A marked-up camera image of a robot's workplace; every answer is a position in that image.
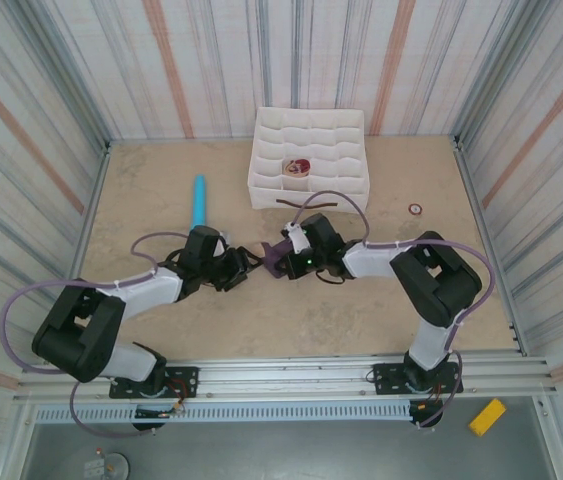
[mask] yellow block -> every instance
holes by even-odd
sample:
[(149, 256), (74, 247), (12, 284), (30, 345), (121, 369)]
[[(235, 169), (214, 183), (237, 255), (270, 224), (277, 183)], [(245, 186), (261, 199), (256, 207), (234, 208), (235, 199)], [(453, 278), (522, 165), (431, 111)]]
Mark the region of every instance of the yellow block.
[(470, 422), (470, 430), (478, 436), (482, 436), (503, 415), (503, 412), (505, 412), (505, 405), (495, 398)]

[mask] wooden table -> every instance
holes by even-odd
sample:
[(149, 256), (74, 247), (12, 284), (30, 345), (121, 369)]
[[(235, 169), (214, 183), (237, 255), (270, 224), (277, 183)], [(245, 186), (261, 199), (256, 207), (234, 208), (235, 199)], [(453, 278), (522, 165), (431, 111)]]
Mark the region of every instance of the wooden table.
[[(372, 241), (406, 240), (436, 230), (483, 251), (447, 137), (369, 137), (366, 150)], [(189, 230), (199, 173), (206, 176), (208, 225), (228, 232), (233, 245), (252, 250), (260, 241), (279, 241), (294, 211), (251, 208), (250, 152), (251, 142), (241, 140), (114, 147), (82, 276), (109, 281), (144, 272), (148, 266), (130, 256), (130, 244), (153, 231)], [(411, 203), (423, 207), (420, 216), (408, 212)], [(355, 215), (327, 215), (344, 239), (363, 234)], [(142, 250), (161, 260), (182, 245), (174, 238), (151, 239)], [(467, 260), (486, 284), (485, 268)], [(394, 279), (332, 286), (313, 275), (276, 280), (261, 268), (229, 293), (202, 287), (180, 303), (128, 320), (120, 338), (171, 359), (373, 354), (404, 352), (417, 326), (418, 316)], [(455, 347), (514, 348), (496, 290), (466, 321)]]

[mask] metal bracket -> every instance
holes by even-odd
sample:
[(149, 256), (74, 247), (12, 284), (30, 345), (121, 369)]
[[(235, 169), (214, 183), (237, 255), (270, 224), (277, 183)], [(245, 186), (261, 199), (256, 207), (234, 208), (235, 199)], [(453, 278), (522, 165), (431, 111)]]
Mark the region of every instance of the metal bracket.
[[(456, 382), (459, 365), (454, 362), (443, 364), (436, 377), (436, 382), (441, 385), (440, 393), (450, 393)], [(404, 372), (403, 363), (378, 363), (372, 366), (374, 375), (374, 388), (377, 395), (407, 395), (407, 394), (426, 394), (432, 393), (432, 389), (427, 392), (417, 392), (408, 383)], [(463, 382), (459, 383), (457, 393), (463, 392)]]
[(133, 382), (127, 378), (117, 378), (110, 385), (110, 398), (129, 398), (129, 399), (177, 399), (195, 398), (199, 385), (199, 369), (197, 367), (166, 367), (165, 383), (163, 389), (156, 395), (148, 395), (143, 391), (141, 383)]

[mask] blue marker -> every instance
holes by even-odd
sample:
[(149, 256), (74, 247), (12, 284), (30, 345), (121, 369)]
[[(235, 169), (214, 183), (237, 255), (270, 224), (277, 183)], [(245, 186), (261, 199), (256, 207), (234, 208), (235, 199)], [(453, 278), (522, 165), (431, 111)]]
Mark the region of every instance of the blue marker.
[(192, 199), (192, 230), (197, 225), (205, 225), (205, 177), (197, 175), (194, 179), (194, 197)]

